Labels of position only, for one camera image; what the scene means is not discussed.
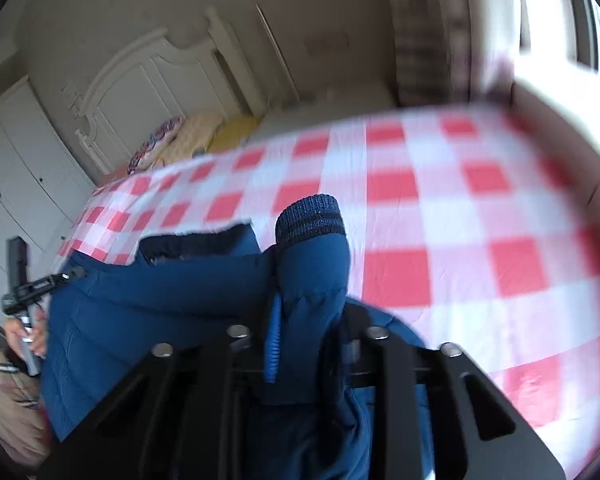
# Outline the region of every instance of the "yellow pillow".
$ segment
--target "yellow pillow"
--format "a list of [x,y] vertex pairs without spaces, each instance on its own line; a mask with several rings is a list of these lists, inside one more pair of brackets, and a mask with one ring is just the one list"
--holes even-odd
[[250,115],[241,115],[231,119],[216,133],[207,151],[220,153],[234,150],[240,146],[243,139],[247,139],[251,135],[259,123],[259,118]]
[[158,156],[152,169],[163,168],[180,160],[205,153],[224,117],[215,111],[200,112],[188,118],[175,139]]

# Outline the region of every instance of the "white wardrobe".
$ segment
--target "white wardrobe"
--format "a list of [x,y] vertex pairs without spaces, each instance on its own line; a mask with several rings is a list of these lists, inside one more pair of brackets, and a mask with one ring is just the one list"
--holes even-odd
[[[29,244],[29,279],[48,273],[93,187],[27,77],[0,96],[0,298],[7,291],[7,239]],[[0,325],[3,319],[0,309]]]

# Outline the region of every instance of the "headboard panel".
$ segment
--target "headboard panel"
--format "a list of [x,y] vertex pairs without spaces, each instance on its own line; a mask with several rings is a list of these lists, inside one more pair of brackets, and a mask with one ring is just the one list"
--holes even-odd
[[[240,102],[253,114],[266,110],[235,36],[215,10],[206,15],[206,40],[179,49],[165,38],[165,28],[154,30],[118,52],[89,86],[79,114],[87,117],[90,130],[76,134],[103,173],[129,160],[170,117],[214,109],[231,118],[246,111]],[[232,71],[241,96],[234,94],[217,54]]]

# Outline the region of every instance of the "blue jacket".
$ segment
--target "blue jacket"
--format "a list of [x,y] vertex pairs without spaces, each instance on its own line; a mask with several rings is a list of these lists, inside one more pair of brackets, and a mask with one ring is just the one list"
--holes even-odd
[[[269,381],[250,407],[246,478],[366,478],[374,389],[346,388],[326,415],[320,350],[346,301],[349,247],[333,197],[308,197],[276,223],[276,245],[261,253],[250,226],[222,234],[149,238],[131,266],[74,253],[67,267],[87,276],[53,296],[42,393],[62,440],[157,342],[191,348],[245,314],[268,306]],[[373,324],[410,344],[403,323],[367,307]],[[428,412],[419,391],[424,471],[430,469]]]

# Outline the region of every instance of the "striped cuff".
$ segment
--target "striped cuff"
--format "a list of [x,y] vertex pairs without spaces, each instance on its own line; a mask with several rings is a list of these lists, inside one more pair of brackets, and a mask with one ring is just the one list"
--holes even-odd
[[345,231],[338,201],[331,195],[313,195],[294,202],[276,221],[276,244],[280,251],[334,233],[344,235]]

